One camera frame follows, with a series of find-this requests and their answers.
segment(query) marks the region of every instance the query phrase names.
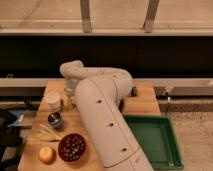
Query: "brown bowl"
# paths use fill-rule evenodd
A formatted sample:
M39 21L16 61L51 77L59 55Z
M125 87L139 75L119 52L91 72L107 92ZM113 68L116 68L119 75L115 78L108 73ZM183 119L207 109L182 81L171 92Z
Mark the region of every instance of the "brown bowl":
M79 160L86 150L86 142L80 134L68 134L58 145L58 154L64 161Z

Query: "cable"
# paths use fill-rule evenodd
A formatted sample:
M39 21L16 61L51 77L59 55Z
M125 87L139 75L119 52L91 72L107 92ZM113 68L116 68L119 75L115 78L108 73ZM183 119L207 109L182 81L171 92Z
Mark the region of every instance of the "cable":
M168 115L170 103L171 103L171 97L167 95L167 107L166 107L166 111L165 111L166 116Z

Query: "bowl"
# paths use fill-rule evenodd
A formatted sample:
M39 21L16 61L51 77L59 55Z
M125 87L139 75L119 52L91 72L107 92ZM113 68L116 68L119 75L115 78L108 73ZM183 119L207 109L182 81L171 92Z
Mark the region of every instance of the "bowl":
M58 154L64 161L79 160L86 150L84 138L77 133L68 134L62 138L58 145Z
M49 114L48 123L55 129L61 128L63 124L62 117L59 112L54 112Z

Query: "cup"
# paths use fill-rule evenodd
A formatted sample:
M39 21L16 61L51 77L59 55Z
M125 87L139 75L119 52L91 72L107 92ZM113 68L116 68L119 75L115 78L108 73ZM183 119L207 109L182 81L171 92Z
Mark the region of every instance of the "cup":
M52 111L60 111L61 109L61 97L56 91L50 91L45 95L45 101L50 106Z
M59 129L63 125L63 119L59 112L49 114L48 123L55 129Z

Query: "small apple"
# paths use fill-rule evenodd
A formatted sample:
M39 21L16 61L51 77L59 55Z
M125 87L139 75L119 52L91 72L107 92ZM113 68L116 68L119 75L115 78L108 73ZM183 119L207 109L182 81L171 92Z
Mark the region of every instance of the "small apple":
M45 164L50 163L54 159L54 150L49 146L44 146L40 149L38 159Z

